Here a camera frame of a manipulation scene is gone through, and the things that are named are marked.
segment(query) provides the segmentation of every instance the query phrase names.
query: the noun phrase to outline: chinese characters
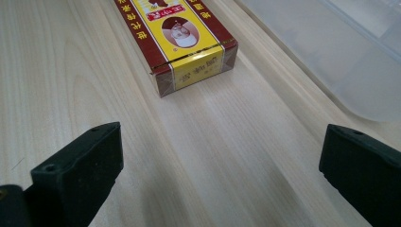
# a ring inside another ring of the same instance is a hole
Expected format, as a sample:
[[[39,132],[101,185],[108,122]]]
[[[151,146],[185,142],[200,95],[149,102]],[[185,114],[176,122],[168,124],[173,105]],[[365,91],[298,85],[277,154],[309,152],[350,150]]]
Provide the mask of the chinese characters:
[[[145,40],[148,37],[147,32],[142,27],[142,22],[137,20],[139,18],[136,11],[132,10],[132,5],[127,0],[115,0],[117,5],[121,8],[123,16],[130,21],[131,28],[135,30],[136,38],[139,40]]]
[[[201,1],[198,0],[187,0],[187,1],[192,4],[192,8],[194,8],[195,11],[197,11],[198,14],[203,19],[208,19],[212,17],[212,14],[210,14],[210,12],[207,11],[206,7],[203,5]]]

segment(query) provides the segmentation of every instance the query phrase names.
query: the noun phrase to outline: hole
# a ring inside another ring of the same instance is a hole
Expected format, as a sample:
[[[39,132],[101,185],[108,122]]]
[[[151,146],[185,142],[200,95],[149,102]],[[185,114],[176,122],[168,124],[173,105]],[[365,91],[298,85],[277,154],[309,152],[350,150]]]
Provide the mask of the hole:
[[[357,135],[363,135],[363,133],[362,133],[362,132],[360,132],[360,131],[354,131],[354,134],[357,134]]]
[[[53,164],[50,164],[50,165],[45,166],[44,170],[47,172],[54,172],[56,170],[56,166],[54,166]]]
[[[7,195],[7,190],[0,190],[0,200],[2,200]]]

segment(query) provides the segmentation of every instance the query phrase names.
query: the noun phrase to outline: yellow label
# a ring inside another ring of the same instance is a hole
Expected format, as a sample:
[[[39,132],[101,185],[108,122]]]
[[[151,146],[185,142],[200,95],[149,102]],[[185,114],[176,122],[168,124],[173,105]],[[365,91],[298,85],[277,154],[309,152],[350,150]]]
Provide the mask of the yellow label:
[[[169,61],[218,43],[183,0],[132,2]],[[166,3],[166,7],[158,6],[157,2]]]
[[[184,60],[173,62],[176,90],[220,73],[222,52],[221,47],[216,46]]]
[[[175,90],[221,72],[223,48],[186,1],[132,3],[173,68]]]

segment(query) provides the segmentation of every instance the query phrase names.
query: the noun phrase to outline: wooden table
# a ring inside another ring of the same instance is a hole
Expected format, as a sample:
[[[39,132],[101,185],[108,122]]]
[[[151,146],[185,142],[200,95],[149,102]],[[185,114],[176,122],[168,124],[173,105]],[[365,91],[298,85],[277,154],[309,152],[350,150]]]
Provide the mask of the wooden table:
[[[234,70],[164,98],[113,0],[0,0],[0,184],[120,121],[125,168],[91,226],[369,226],[318,170],[328,123],[401,149],[401,123],[339,108],[233,0]]]

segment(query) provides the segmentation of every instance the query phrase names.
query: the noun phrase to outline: wood grain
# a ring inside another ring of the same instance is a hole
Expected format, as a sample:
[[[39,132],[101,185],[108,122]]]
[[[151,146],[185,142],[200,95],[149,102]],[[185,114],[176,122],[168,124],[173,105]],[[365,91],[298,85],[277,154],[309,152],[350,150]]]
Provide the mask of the wood grain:
[[[0,0],[0,184],[120,121],[125,168],[91,226],[369,226],[318,170],[325,128],[401,149],[401,123],[337,107],[235,1],[204,3],[235,69],[159,98],[113,0]]]

